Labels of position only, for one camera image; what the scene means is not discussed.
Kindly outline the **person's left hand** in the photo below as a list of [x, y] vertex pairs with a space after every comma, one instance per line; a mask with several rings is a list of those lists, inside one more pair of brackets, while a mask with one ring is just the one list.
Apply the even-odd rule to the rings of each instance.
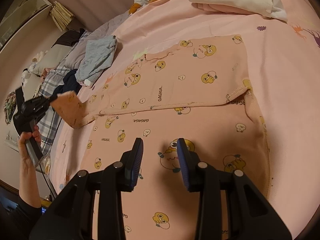
[[35, 139], [35, 141], [39, 144], [41, 143], [41, 135], [39, 132], [39, 127], [37, 125], [34, 126], [33, 132], [22, 132], [17, 143], [21, 161], [33, 165], [33, 162], [30, 158], [30, 155], [26, 147], [26, 143], [30, 140], [30, 138]]

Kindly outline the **person's left forearm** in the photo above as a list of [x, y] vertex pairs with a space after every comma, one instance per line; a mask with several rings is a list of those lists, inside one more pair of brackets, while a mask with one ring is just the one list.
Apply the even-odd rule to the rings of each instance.
[[34, 208], [41, 207], [41, 198], [37, 185], [36, 171], [29, 158], [20, 161], [19, 195], [21, 199]]

